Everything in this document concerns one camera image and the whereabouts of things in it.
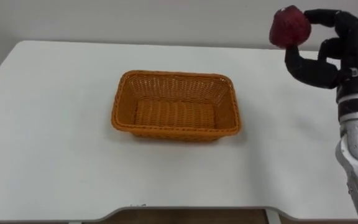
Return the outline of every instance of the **wooden floor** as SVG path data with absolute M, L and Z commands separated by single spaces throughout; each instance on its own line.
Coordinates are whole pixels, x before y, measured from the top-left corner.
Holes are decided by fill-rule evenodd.
M 280 217 L 280 219 L 282 224 L 358 224 L 358 222 L 296 222 L 284 217 Z M 269 224 L 269 222 L 264 210 L 142 209 L 123 210 L 101 222 L 96 222 L 96 224 Z

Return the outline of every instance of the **red fruit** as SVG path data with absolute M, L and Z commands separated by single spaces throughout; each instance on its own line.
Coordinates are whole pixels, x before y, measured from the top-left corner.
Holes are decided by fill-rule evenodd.
M 288 6 L 276 12 L 270 43 L 285 49 L 289 46 L 303 44 L 310 36 L 311 25 L 306 16 L 296 6 Z

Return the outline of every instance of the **table surface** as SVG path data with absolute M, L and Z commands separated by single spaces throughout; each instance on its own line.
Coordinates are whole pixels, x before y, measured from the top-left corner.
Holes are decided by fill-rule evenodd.
M 136 206 L 356 219 L 334 156 L 334 90 L 297 82 L 283 58 L 281 50 L 17 44 L 0 66 L 0 221 L 97 220 Z M 242 131 L 208 144 L 116 131 L 118 81 L 137 69 L 227 75 Z

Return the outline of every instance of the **wicker basket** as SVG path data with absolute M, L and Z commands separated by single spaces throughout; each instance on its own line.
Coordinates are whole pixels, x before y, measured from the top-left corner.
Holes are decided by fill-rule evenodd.
M 138 137 L 213 141 L 241 127 L 224 75 L 134 70 L 118 86 L 111 124 Z

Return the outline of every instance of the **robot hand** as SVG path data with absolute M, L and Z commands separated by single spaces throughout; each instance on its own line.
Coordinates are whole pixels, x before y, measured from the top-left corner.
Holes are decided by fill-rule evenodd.
M 349 194 L 358 213 L 358 18 L 331 9 L 305 11 L 304 15 L 311 24 L 334 27 L 338 37 L 321 44 L 317 60 L 302 58 L 297 46 L 288 47 L 285 64 L 302 83 L 337 88 L 341 141 L 336 157 L 346 171 Z M 327 58 L 339 59 L 341 69 L 328 63 Z

